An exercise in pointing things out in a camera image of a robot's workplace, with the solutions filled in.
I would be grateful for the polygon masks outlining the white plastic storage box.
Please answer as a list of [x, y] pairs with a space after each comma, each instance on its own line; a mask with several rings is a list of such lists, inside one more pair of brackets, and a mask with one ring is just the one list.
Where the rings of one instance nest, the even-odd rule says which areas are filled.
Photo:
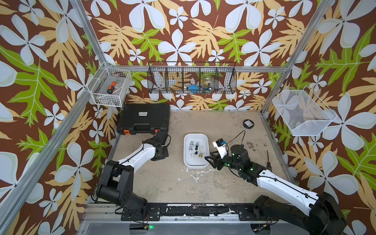
[[190, 133], [184, 137], [184, 163], [189, 169], [205, 169], [209, 163], [204, 157], [210, 155], [209, 140], [205, 134]]

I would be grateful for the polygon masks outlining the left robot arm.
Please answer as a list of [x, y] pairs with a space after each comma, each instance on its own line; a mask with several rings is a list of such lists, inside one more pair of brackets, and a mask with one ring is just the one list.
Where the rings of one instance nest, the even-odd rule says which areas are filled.
[[108, 161], [95, 189], [97, 199], [121, 206], [133, 213], [145, 214], [147, 200], [133, 192], [134, 174], [148, 161], [168, 157], [168, 131], [160, 130], [129, 156], [119, 161]]

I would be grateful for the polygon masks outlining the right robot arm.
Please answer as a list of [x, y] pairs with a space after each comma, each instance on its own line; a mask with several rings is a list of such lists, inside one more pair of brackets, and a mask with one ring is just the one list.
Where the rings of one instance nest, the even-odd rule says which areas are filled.
[[266, 189], [286, 203], [260, 196], [253, 203], [256, 218], [277, 218], [308, 231], [311, 235], [341, 235], [347, 221], [334, 197], [328, 193], [317, 194], [305, 190], [281, 177], [268, 168], [250, 160], [243, 145], [234, 145], [230, 152], [225, 146], [211, 152], [205, 160], [215, 169], [226, 167], [236, 170], [244, 181]]

